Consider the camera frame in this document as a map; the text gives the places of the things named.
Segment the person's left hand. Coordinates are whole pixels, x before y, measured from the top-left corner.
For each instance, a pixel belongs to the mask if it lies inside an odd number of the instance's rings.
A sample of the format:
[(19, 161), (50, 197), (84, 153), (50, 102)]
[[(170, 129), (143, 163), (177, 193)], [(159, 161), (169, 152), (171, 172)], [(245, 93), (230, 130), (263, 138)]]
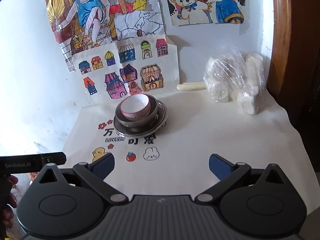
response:
[(7, 229), (11, 229), (14, 225), (14, 212), (12, 209), (17, 207), (17, 199), (13, 193), (9, 193), (6, 204), (1, 204), (2, 209), (2, 223)]

